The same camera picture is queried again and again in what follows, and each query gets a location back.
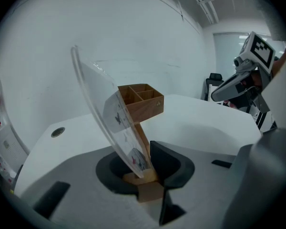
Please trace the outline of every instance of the black chair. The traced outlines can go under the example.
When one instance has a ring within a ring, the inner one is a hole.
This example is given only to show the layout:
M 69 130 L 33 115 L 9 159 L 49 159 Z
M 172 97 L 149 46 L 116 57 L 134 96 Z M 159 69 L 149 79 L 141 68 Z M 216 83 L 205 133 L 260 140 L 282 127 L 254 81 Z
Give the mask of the black chair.
M 219 86 L 223 82 L 224 81 L 223 81 L 223 77 L 221 76 L 221 74 L 210 73 L 210 77 L 205 80 L 205 83 L 206 83 L 206 94 L 204 96 L 204 100 L 208 101 L 210 84 L 213 85 L 213 86 Z

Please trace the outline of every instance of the transparent plastic sheet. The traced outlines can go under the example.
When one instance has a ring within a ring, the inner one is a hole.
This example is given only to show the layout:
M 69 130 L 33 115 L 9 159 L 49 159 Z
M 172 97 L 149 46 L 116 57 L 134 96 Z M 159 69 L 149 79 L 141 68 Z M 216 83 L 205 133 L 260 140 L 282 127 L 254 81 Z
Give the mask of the transparent plastic sheet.
M 151 167 L 143 141 L 113 78 L 86 55 L 77 46 L 71 48 L 73 66 L 88 107 L 120 158 L 142 178 L 142 171 Z

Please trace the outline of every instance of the white table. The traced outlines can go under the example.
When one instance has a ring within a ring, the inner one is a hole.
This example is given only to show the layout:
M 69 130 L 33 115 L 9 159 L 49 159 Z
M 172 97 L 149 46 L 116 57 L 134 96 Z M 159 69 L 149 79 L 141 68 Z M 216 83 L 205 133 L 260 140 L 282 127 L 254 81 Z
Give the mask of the white table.
M 183 147 L 236 155 L 261 134 L 251 115 L 215 103 L 179 95 L 164 97 L 164 112 L 141 123 L 149 139 Z M 51 133 L 65 127 L 56 138 Z M 75 155 L 110 146 L 91 114 L 52 124 L 26 159 L 14 193 L 25 189 Z

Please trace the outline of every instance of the wooden box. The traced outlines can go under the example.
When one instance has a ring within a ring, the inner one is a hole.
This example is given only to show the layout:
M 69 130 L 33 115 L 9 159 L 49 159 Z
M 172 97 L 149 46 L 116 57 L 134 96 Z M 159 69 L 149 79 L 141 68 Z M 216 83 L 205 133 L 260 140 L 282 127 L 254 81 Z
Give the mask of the wooden box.
M 164 110 L 164 96 L 149 84 L 119 86 L 119 90 L 135 124 Z

